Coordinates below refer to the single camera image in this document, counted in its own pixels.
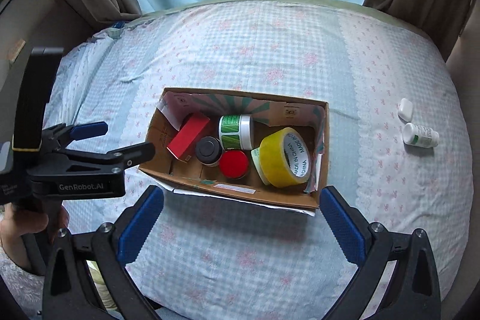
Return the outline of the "person's left hand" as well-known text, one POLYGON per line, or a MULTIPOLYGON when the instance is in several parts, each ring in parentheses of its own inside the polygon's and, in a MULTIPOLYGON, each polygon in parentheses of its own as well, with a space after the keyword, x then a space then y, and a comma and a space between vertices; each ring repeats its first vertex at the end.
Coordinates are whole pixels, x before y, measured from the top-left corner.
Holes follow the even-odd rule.
POLYGON ((31 270, 22 236, 42 232, 47 229, 48 224, 47 214, 19 210, 13 204, 5 205, 4 218, 1 221, 1 246, 16 266, 26 271, 31 270))

